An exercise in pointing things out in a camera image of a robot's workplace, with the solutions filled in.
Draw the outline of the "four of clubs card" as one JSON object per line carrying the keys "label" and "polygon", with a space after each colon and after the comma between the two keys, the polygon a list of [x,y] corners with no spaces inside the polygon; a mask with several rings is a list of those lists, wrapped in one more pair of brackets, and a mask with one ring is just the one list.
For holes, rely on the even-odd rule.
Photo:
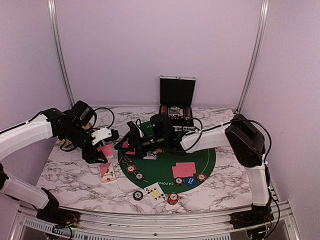
{"label": "four of clubs card", "polygon": [[167,199],[164,191],[157,182],[145,187],[144,191],[153,205],[162,203]]}

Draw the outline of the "black red 100 chip stack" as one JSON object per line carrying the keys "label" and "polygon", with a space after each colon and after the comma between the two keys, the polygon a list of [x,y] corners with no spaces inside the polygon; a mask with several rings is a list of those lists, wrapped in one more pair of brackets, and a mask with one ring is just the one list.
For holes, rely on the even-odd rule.
{"label": "black red 100 chip stack", "polygon": [[140,200],[142,200],[143,199],[143,193],[140,191],[140,190],[137,190],[137,191],[135,191],[134,193],[133,193],[133,199],[135,200],[135,201],[140,201]]}

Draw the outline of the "black 100 chips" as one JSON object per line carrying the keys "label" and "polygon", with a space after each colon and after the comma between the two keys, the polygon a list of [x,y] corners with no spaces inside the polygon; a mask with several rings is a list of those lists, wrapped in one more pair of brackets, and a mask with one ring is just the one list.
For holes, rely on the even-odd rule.
{"label": "black 100 chips", "polygon": [[184,184],[184,179],[181,178],[181,177],[177,177],[174,179],[174,183],[177,185],[177,186],[182,186]]}
{"label": "black 100 chips", "polygon": [[141,172],[138,172],[138,173],[135,174],[135,179],[137,181],[139,181],[139,182],[143,181],[145,179],[145,175],[143,173],[141,173]]}

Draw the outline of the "blue small blind button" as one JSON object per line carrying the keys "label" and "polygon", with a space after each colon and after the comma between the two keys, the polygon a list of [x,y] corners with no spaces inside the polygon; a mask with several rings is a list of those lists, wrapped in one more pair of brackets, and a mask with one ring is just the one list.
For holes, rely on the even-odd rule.
{"label": "blue small blind button", "polygon": [[186,178],[184,179],[184,182],[185,182],[185,184],[186,184],[187,186],[193,187],[193,186],[196,185],[197,179],[196,179],[195,177],[186,177]]}

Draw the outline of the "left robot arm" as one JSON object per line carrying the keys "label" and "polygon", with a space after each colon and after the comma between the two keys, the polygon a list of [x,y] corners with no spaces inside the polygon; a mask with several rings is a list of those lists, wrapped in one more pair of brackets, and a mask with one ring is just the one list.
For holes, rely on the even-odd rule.
{"label": "left robot arm", "polygon": [[[105,164],[107,157],[98,148],[102,142],[117,140],[119,133],[109,126],[100,129],[87,126],[97,118],[96,111],[81,100],[65,111],[57,108],[42,110],[31,119],[0,132],[0,159],[4,160],[38,142],[58,138],[70,141],[74,148],[79,148],[86,163]],[[60,226],[67,226],[70,218],[78,215],[76,211],[60,208],[59,201],[49,190],[36,187],[4,168],[0,169],[0,192],[32,205],[38,219]]]}

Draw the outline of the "king of clubs card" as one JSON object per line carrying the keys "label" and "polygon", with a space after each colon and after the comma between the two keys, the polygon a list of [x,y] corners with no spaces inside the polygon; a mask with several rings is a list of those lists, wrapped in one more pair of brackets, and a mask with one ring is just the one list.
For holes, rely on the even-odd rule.
{"label": "king of clubs card", "polygon": [[143,157],[143,160],[156,160],[157,152],[156,151],[148,151],[146,156]]}

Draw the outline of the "red yellow 5 chip stack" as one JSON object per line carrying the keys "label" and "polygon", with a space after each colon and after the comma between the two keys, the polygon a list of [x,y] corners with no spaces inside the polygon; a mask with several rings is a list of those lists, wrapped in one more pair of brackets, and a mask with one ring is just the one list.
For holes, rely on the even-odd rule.
{"label": "red yellow 5 chip stack", "polygon": [[178,203],[179,201],[179,195],[175,192],[172,192],[168,195],[167,197],[167,202],[170,204],[170,205],[175,205]]}

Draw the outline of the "red 5 chips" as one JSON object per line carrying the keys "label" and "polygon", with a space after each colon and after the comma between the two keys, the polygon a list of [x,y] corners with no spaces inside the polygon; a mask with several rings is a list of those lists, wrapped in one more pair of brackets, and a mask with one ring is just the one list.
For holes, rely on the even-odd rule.
{"label": "red 5 chips", "polygon": [[130,174],[134,174],[137,172],[137,167],[135,165],[128,165],[126,171]]}
{"label": "red 5 chips", "polygon": [[204,173],[199,173],[197,175],[197,180],[200,182],[204,182],[207,179],[207,176]]}

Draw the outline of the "triangular black red dealer button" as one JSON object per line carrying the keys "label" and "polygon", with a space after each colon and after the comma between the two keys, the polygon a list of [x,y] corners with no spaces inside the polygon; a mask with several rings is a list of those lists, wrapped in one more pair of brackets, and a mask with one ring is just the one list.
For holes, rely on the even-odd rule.
{"label": "triangular black red dealer button", "polygon": [[118,160],[119,165],[129,164],[131,162],[132,162],[132,160],[126,155],[122,155]]}

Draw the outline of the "red playing card deck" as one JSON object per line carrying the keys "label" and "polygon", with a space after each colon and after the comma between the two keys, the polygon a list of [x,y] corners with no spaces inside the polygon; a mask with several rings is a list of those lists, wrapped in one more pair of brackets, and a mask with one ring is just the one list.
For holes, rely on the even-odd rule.
{"label": "red playing card deck", "polygon": [[106,158],[113,158],[114,153],[111,145],[104,145],[97,148],[98,151],[102,151]]}

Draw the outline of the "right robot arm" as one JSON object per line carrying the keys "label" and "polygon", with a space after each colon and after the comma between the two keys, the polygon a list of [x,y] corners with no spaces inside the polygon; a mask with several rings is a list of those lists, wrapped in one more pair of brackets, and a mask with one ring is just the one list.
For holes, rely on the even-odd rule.
{"label": "right robot arm", "polygon": [[254,120],[236,114],[228,122],[190,133],[176,131],[171,119],[162,113],[153,115],[150,123],[153,133],[147,135],[141,125],[129,121],[129,132],[114,148],[145,157],[148,152],[157,149],[171,154],[191,154],[217,147],[231,147],[237,161],[247,172],[252,204],[250,210],[232,213],[230,223],[234,229],[240,229],[274,219],[269,189],[270,174],[265,161],[269,151],[265,148],[264,135],[254,126]]}

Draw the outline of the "red card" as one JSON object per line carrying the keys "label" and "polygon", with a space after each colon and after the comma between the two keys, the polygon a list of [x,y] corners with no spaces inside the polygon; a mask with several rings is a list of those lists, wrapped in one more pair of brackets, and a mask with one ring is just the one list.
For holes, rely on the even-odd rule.
{"label": "red card", "polygon": [[187,178],[192,177],[194,172],[191,168],[183,166],[173,166],[172,167],[173,178]]}
{"label": "red card", "polygon": [[125,155],[129,155],[129,156],[134,156],[135,154],[136,154],[136,152],[134,150],[125,152]]}
{"label": "red card", "polygon": [[123,144],[122,144],[122,149],[128,150],[130,148],[130,144],[129,142],[126,140]]}
{"label": "red card", "polygon": [[177,174],[195,174],[196,165],[194,162],[177,162],[175,166],[175,172]]}

